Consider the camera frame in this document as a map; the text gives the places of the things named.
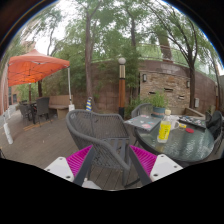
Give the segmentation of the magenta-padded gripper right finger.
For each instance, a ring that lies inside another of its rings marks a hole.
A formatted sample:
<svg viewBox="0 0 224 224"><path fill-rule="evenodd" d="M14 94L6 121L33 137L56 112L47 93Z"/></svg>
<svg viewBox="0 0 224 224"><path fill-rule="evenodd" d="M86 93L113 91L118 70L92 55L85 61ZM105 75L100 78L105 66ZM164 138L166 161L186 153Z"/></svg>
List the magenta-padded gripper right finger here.
<svg viewBox="0 0 224 224"><path fill-rule="evenodd" d="M133 145L130 146L129 156L143 186L182 169L165 154L156 156Z"/></svg>

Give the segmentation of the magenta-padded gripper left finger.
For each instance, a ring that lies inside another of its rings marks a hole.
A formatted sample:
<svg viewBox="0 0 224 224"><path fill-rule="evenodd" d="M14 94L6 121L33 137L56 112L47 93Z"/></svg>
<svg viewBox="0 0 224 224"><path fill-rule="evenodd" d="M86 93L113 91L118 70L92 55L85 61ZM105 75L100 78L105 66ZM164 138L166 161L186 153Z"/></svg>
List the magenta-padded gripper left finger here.
<svg viewBox="0 0 224 224"><path fill-rule="evenodd" d="M96 187L95 183L86 178L94 153L93 146L87 146L67 158L58 157L45 168L45 171L81 187Z"/></svg>

